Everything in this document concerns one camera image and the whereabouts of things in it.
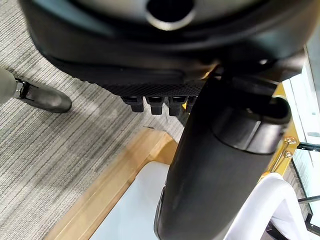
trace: gray carpet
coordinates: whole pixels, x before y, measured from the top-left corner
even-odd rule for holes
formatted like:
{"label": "gray carpet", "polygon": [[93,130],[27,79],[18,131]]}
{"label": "gray carpet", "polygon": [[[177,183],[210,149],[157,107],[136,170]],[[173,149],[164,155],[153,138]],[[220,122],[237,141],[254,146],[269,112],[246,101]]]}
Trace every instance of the gray carpet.
{"label": "gray carpet", "polygon": [[33,46],[15,0],[0,1],[0,67],[73,101],[51,114],[12,99],[0,108],[0,239],[39,240],[144,126],[183,131],[175,117],[132,113],[118,96],[59,71]]}

